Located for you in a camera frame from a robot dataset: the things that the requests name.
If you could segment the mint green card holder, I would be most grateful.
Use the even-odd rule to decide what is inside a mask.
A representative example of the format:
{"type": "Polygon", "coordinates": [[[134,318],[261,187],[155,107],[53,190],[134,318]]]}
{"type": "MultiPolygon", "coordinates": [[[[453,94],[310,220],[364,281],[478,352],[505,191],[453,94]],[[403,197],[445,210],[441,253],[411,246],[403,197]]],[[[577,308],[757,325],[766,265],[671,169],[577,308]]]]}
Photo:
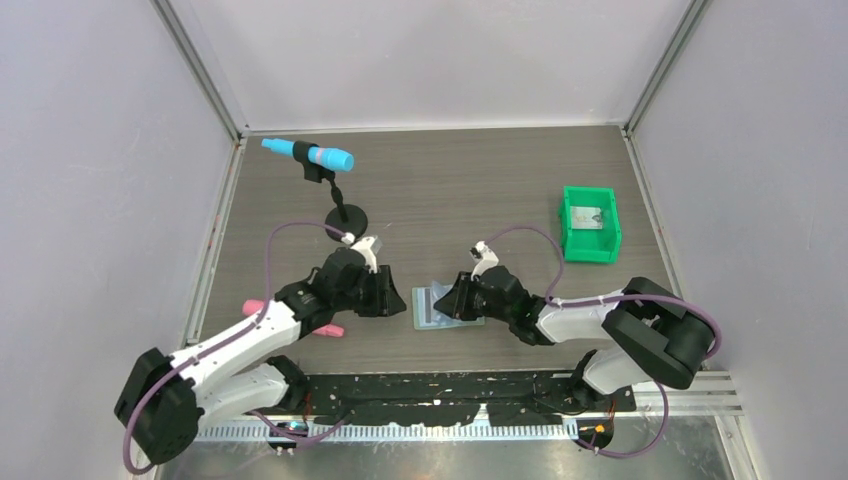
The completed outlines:
{"type": "Polygon", "coordinates": [[[474,321],[462,321],[436,310],[434,308],[435,303],[442,299],[450,289],[450,286],[438,282],[432,282],[429,286],[412,289],[412,315],[415,330],[445,330],[483,326],[486,323],[483,317],[479,317],[474,321]]]}

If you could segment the silver VIP card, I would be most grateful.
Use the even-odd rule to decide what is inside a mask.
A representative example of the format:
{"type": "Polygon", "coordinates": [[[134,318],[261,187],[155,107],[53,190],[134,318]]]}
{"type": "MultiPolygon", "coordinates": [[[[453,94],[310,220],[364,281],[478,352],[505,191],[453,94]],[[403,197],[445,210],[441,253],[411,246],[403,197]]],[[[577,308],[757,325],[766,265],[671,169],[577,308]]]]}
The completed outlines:
{"type": "Polygon", "coordinates": [[[569,220],[574,230],[601,230],[604,227],[603,210],[599,207],[571,206],[569,220]]]}

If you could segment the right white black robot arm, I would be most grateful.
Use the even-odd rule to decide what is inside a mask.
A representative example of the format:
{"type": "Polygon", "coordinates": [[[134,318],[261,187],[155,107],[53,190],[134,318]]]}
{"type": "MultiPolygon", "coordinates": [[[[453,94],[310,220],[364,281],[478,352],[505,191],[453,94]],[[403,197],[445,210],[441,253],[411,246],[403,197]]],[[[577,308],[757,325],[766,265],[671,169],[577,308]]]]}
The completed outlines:
{"type": "Polygon", "coordinates": [[[565,381],[565,396],[589,411],[619,390],[646,381],[689,388],[722,343],[719,327],[704,311],[645,277],[599,297],[545,299],[497,266],[480,275],[459,273],[434,308],[458,321],[504,322],[531,346],[609,342],[606,350],[587,352],[565,381]]]}

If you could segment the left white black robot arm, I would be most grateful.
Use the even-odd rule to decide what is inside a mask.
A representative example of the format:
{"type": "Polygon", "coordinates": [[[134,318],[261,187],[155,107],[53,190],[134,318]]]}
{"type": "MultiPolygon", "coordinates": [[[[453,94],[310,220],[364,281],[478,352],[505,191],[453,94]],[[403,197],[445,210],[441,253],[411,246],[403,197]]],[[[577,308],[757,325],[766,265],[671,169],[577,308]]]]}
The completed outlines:
{"type": "Polygon", "coordinates": [[[218,335],[171,354],[142,353],[114,408],[124,446],[137,446],[155,467],[178,457],[200,431],[242,413],[270,407],[296,413],[308,381],[276,350],[329,325],[339,312],[379,318],[406,309],[390,266],[377,264],[367,249],[340,247],[306,279],[283,286],[218,335]]]}

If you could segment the black microphone stand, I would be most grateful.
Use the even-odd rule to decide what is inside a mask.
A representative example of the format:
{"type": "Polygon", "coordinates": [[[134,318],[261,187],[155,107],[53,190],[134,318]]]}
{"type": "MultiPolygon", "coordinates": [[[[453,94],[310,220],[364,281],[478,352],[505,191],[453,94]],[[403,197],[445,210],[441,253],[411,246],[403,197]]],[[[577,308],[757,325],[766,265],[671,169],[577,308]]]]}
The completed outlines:
{"type": "Polygon", "coordinates": [[[313,183],[328,182],[330,185],[330,196],[335,207],[325,217],[325,223],[339,233],[328,232],[327,235],[336,241],[340,241],[344,233],[352,232],[356,238],[365,234],[368,227],[368,217],[365,211],[344,200],[343,193],[336,183],[336,173],[315,165],[302,164],[304,179],[313,183]]]}

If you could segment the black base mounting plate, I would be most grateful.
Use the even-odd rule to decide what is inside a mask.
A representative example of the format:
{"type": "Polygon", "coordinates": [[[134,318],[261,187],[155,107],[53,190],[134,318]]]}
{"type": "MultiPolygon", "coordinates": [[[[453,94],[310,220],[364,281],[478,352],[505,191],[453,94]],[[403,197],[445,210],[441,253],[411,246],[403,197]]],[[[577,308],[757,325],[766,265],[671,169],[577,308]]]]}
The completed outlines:
{"type": "Polygon", "coordinates": [[[481,407],[496,426],[553,425],[564,416],[636,410],[633,390],[604,396],[573,390],[557,370],[445,373],[312,374],[298,404],[261,408],[270,415],[311,417],[320,425],[466,426],[481,407]]]}

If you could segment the green plastic bin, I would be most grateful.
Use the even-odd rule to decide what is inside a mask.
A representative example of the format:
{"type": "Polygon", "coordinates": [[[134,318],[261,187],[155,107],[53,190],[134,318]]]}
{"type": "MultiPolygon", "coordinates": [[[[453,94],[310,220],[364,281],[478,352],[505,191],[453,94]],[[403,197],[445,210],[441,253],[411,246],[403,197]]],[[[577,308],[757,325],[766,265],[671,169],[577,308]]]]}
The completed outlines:
{"type": "Polygon", "coordinates": [[[567,262],[617,262],[622,229],[612,188],[564,186],[558,216],[561,248],[567,262]]]}

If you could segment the blue toy microphone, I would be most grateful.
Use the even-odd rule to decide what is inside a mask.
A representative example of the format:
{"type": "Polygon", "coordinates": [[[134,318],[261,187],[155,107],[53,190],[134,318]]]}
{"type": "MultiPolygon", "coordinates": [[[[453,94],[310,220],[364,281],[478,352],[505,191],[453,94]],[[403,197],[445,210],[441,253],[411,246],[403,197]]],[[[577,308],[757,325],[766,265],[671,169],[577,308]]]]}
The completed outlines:
{"type": "Polygon", "coordinates": [[[321,147],[305,141],[265,138],[261,146],[279,155],[292,157],[306,165],[315,165],[333,172],[350,172],[355,165],[354,156],[339,148],[321,147]]]}

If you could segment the aluminium frame rail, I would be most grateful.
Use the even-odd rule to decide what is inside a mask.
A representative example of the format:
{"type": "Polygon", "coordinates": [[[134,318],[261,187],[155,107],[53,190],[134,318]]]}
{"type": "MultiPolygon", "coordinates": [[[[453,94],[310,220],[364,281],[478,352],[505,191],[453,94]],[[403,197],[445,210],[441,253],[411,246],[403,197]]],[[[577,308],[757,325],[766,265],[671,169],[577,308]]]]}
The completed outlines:
{"type": "Polygon", "coordinates": [[[651,382],[580,400],[566,371],[316,374],[299,386],[299,405],[263,409],[265,420],[226,416],[179,441],[282,441],[277,429],[327,442],[596,440],[616,424],[743,413],[730,377],[700,373],[691,388],[659,392],[651,382]]]}

